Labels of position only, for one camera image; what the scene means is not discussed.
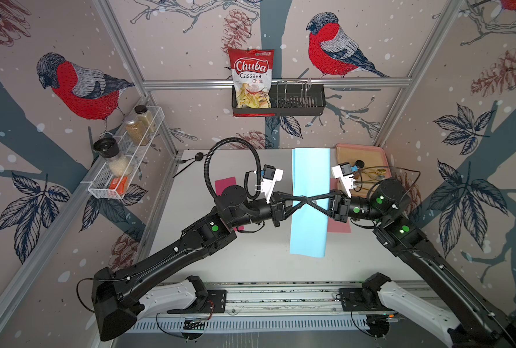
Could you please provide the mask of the black spoon on table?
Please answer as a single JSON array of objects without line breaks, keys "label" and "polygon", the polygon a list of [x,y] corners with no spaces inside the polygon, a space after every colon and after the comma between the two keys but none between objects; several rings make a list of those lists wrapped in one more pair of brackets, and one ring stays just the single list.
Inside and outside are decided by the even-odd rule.
[{"label": "black spoon on table", "polygon": [[183,168],[181,168],[175,175],[173,175],[173,178],[176,178],[177,176],[179,176],[181,173],[183,173],[184,171],[186,171],[192,164],[194,163],[197,163],[197,162],[201,162],[205,157],[207,156],[207,154],[204,154],[203,152],[197,152],[195,154],[194,157],[190,158],[190,159],[181,159],[181,160],[178,160],[177,161],[177,164],[179,165],[184,165]]}]

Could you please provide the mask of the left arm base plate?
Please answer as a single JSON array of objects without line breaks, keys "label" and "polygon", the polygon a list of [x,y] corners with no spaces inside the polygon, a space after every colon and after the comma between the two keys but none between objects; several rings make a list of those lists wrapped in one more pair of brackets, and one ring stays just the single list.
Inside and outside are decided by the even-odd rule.
[{"label": "left arm base plate", "polygon": [[186,310],[189,313],[224,313],[227,303],[227,290],[212,289],[206,295],[200,294]]}]

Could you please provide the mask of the light blue paper sheet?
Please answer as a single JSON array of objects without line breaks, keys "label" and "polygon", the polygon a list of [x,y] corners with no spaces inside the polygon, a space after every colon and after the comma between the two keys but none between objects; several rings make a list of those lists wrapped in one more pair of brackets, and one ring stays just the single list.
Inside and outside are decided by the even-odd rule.
[{"label": "light blue paper sheet", "polygon": [[[330,149],[293,150],[293,195],[314,197],[330,191]],[[305,204],[291,216],[290,253],[311,258],[325,256],[329,218]]]}]

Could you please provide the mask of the light pink paper sheet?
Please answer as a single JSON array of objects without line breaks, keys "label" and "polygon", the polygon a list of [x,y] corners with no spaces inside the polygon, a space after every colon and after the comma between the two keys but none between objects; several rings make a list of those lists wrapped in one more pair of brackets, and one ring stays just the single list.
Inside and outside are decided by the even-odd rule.
[{"label": "light pink paper sheet", "polygon": [[[332,178],[330,180],[330,188],[337,189],[338,188],[338,179]],[[349,223],[342,223],[331,218],[328,219],[327,225],[328,233],[351,233],[351,226]]]}]

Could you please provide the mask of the tan spice bottle rear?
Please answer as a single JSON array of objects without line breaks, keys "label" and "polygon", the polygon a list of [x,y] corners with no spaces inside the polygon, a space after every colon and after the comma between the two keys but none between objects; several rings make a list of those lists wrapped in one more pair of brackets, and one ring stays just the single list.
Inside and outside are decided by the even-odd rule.
[{"label": "tan spice bottle rear", "polygon": [[138,120],[148,129],[150,133],[156,132],[156,123],[154,121],[153,114],[145,105],[137,105],[134,108],[135,114]]}]

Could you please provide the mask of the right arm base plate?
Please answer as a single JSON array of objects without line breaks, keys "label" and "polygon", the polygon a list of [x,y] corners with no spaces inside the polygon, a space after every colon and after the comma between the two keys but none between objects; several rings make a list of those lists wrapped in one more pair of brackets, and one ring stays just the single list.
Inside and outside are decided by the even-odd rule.
[{"label": "right arm base plate", "polygon": [[385,307],[378,293],[370,289],[340,288],[337,298],[340,300],[344,312],[371,312],[392,315],[395,313]]}]

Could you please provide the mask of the red pepper spice jar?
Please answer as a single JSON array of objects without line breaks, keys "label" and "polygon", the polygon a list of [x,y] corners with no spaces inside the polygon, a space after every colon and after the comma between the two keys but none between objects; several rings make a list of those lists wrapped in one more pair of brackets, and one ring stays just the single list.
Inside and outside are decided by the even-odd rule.
[{"label": "red pepper spice jar", "polygon": [[365,163],[362,161],[362,160],[357,160],[354,164],[354,166],[358,169],[358,170],[361,170],[365,167]]}]

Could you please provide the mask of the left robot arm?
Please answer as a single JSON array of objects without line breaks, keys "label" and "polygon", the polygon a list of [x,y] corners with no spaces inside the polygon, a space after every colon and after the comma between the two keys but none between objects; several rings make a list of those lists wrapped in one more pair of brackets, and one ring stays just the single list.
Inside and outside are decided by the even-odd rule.
[{"label": "left robot arm", "polygon": [[103,268],[94,275],[91,299],[101,341],[131,329],[145,308],[144,295],[183,268],[225,248],[236,239],[238,227],[266,220],[279,226],[306,204],[321,211],[317,201],[327,197],[276,191],[270,200],[250,201],[243,187],[227,187],[214,198],[211,212],[185,228],[171,245],[128,268],[117,272]]}]

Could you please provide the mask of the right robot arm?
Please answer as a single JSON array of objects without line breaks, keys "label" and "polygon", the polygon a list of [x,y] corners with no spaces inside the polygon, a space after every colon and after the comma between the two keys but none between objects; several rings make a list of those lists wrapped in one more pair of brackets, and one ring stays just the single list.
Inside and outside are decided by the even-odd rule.
[{"label": "right robot arm", "polygon": [[401,183],[385,179],[373,189],[366,198],[333,190],[307,198],[304,204],[333,220],[371,221],[376,239],[435,291],[449,313],[439,313],[402,294],[388,277],[378,273],[366,284],[374,288],[384,307],[423,326],[448,347],[516,347],[516,316],[505,314],[466,283],[403,214],[410,198]]}]

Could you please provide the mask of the small red box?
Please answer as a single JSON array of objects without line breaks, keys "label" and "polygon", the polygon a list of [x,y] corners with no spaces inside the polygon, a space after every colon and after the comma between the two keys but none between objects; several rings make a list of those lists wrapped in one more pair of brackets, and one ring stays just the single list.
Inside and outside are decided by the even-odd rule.
[{"label": "small red box", "polygon": [[108,189],[111,191],[115,191],[118,195],[122,196],[126,189],[128,184],[128,177],[115,177],[111,180],[111,183],[108,186]]}]

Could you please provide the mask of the magenta paper sheet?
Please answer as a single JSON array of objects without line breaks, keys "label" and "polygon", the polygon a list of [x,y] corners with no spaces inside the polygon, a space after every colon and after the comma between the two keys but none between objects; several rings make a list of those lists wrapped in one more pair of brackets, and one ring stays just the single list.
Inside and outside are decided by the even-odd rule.
[{"label": "magenta paper sheet", "polygon": [[217,198],[214,200],[221,219],[234,231],[241,231],[238,219],[243,215],[241,208],[247,202],[243,187],[237,185],[236,178],[215,181]]}]

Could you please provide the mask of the tan spice bottle front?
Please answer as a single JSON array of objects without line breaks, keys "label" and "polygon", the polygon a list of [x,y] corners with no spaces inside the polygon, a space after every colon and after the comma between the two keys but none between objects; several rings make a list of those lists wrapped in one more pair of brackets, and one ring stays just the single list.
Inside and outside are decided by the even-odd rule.
[{"label": "tan spice bottle front", "polygon": [[127,116],[124,120],[125,129],[133,144],[136,146],[147,146],[150,142],[147,137],[146,126],[135,115]]}]

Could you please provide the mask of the clear acrylic wall shelf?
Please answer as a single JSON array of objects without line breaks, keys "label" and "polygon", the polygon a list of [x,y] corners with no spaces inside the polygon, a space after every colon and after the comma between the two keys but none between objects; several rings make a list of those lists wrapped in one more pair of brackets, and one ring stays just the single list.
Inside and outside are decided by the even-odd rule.
[{"label": "clear acrylic wall shelf", "polygon": [[153,140],[159,134],[159,129],[164,121],[164,113],[162,111],[162,108],[148,107],[148,109],[153,114],[154,121],[156,123],[156,132],[150,133],[147,129],[146,134],[150,140],[147,146],[134,145],[128,133],[126,132],[126,129],[124,129],[122,132],[118,132],[116,136],[113,137],[116,139],[124,155],[130,159],[130,163],[133,166],[133,172],[128,176],[128,184],[125,193],[122,196],[120,196],[115,191],[111,191],[108,189],[111,180],[115,177],[111,174],[105,159],[99,155],[99,157],[103,159],[104,163],[98,169],[95,178],[91,181],[88,187],[88,191],[93,197],[97,199],[107,200],[126,200],[127,193],[130,190],[130,186],[140,174],[139,168],[143,160],[145,159],[148,150],[151,148]]}]

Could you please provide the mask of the Chuba cassava chips bag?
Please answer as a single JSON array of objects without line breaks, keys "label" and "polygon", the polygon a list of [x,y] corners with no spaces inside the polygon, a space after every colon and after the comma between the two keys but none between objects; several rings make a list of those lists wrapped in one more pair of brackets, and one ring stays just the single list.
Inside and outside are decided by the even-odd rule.
[{"label": "Chuba cassava chips bag", "polygon": [[269,90],[272,86],[274,50],[228,49],[233,79],[234,115],[260,115],[270,111]]}]

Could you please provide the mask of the black lid grinder jar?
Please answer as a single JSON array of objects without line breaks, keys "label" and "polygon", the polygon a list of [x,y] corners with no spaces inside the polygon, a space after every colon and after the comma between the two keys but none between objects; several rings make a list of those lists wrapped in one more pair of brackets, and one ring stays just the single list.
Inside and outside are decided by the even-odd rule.
[{"label": "black lid grinder jar", "polygon": [[93,150],[105,159],[111,174],[114,177],[127,177],[133,172],[130,159],[121,151],[113,137],[104,137],[96,141]]}]

